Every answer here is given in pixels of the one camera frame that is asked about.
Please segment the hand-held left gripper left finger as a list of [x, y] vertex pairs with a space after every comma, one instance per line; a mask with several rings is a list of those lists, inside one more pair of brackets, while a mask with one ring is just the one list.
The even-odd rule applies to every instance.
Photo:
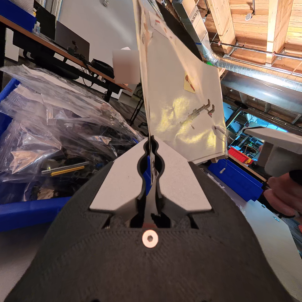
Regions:
[[149, 138], [113, 161], [89, 209], [129, 222], [144, 224], [146, 197], [151, 189]]

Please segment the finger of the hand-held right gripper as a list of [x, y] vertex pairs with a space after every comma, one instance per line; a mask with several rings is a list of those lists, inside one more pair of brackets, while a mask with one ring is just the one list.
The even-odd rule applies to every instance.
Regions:
[[244, 128], [243, 133], [281, 148], [302, 147], [302, 137], [289, 132], [282, 132], [260, 126]]

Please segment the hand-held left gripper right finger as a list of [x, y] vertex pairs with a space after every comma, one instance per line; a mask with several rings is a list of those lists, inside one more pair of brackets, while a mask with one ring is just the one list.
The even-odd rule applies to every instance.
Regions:
[[191, 162], [156, 136], [152, 136], [152, 170], [155, 173], [156, 227], [198, 227], [193, 215], [210, 212], [208, 201]]

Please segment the white instruction booklet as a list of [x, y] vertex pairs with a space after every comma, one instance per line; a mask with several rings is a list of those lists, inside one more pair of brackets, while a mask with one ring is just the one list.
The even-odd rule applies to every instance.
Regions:
[[227, 158], [219, 73], [202, 62], [190, 35], [160, 4], [132, 1], [150, 135], [194, 164]]

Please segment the grey desk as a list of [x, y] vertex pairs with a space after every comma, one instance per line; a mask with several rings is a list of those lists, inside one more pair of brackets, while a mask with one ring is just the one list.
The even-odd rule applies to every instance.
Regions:
[[48, 225], [1, 233], [3, 301], [291, 301], [232, 199], [190, 164], [212, 210], [157, 228], [92, 212], [107, 165]]

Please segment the wood-top desk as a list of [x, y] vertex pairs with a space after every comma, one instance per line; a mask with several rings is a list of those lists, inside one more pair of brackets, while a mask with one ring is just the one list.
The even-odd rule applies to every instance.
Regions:
[[42, 56], [48, 64], [53, 63], [80, 78], [90, 81], [91, 84], [107, 89], [104, 97], [105, 101], [108, 102], [112, 93], [118, 94], [122, 89], [133, 92], [133, 89], [123, 84], [116, 84], [113, 78], [101, 73], [90, 65], [85, 65], [79, 58], [69, 54], [51, 41], [29, 32], [3, 16], [0, 17], [0, 21], [4, 29], [8, 28], [13, 31], [12, 43], [14, 46], [25, 51], [25, 54], [30, 53]]

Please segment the blue storage bin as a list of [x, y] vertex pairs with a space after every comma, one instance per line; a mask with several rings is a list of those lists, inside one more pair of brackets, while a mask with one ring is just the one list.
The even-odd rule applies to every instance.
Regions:
[[18, 26], [32, 32], [36, 17], [9, 0], [0, 1], [0, 15]]
[[[5, 99], [20, 82], [13, 78], [1, 91], [1, 101]], [[6, 130], [9, 126], [12, 126], [12, 118], [8, 115], [1, 113], [1, 131], [0, 138], [4, 140]], [[144, 171], [143, 177], [146, 181], [146, 194], [151, 189], [151, 169], [150, 169], [150, 157], [148, 156], [148, 165]], [[23, 201], [21, 196], [25, 193], [26, 183], [7, 183], [4, 184], [1, 181], [1, 205], [0, 205], [0, 231], [10, 231], [19, 228], [25, 228], [38, 224], [45, 224], [52, 222], [66, 202], [76, 192], [72, 189], [79, 189], [81, 186], [68, 187], [71, 183], [63, 183], [59, 186], [57, 197], [49, 199], [39, 199], [31, 201]]]
[[217, 163], [211, 163], [208, 170], [245, 201], [256, 201], [262, 195], [262, 183], [229, 160], [220, 159]]

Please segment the pile of clear parts bags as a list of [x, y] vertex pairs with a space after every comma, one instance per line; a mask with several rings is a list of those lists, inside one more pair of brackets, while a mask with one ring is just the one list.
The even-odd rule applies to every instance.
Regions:
[[143, 137], [111, 104], [39, 68], [4, 66], [1, 205], [70, 197]]

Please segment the metal sprinkler pipe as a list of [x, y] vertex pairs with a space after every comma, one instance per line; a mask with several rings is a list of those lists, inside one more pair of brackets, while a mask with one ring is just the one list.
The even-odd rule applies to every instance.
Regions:
[[264, 50], [259, 50], [259, 49], [250, 48], [250, 47], [246, 47], [246, 46], [239, 46], [239, 45], [233, 45], [233, 44], [228, 44], [228, 43], [222, 43], [221, 41], [214, 41], [214, 40], [210, 41], [210, 44], [212, 44], [212, 43], [217, 44], [218, 46], [227, 46], [227, 47], [232, 47], [232, 48], [235, 48], [235, 49], [242, 49], [242, 50], [247, 50], [247, 51], [251, 51], [251, 52], [257, 52], [257, 53], [262, 53], [262, 54], [266, 54], [266, 55], [271, 55], [272, 57], [302, 60], [302, 57], [288, 55], [288, 54], [284, 54], [284, 53], [277, 53], [275, 51], [274, 52], [264, 51]]

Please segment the black bag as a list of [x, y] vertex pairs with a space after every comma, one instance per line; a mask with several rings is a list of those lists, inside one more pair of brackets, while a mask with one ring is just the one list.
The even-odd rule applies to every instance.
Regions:
[[91, 66], [100, 71], [101, 73], [109, 76], [110, 78], [114, 79], [114, 69], [112, 66], [108, 65], [107, 63], [97, 60], [97, 59], [92, 59], [91, 61]]

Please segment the grey laptop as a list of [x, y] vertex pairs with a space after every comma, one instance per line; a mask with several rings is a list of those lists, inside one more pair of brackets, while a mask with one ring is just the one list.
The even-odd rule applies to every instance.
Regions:
[[89, 61], [90, 43], [59, 21], [56, 21], [54, 41], [61, 48], [65, 50], [71, 48]]

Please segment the black monitor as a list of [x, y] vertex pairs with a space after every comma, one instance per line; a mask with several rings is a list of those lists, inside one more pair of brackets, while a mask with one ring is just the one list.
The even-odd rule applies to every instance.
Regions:
[[50, 40], [55, 40], [55, 16], [48, 12], [48, 10], [40, 5], [37, 1], [34, 1], [34, 9], [36, 10], [36, 20], [40, 23], [40, 33]]

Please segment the silver ventilation duct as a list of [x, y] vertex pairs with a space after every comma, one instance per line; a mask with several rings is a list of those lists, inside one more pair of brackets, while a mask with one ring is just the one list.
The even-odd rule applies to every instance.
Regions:
[[214, 53], [210, 47], [208, 31], [195, 1], [176, 0], [172, 1], [172, 6], [193, 39], [195, 46], [213, 66], [225, 68], [237, 74], [270, 84], [276, 84], [298, 92], [302, 91], [302, 77], [297, 73], [291, 74], [289, 71], [279, 68], [259, 65]]

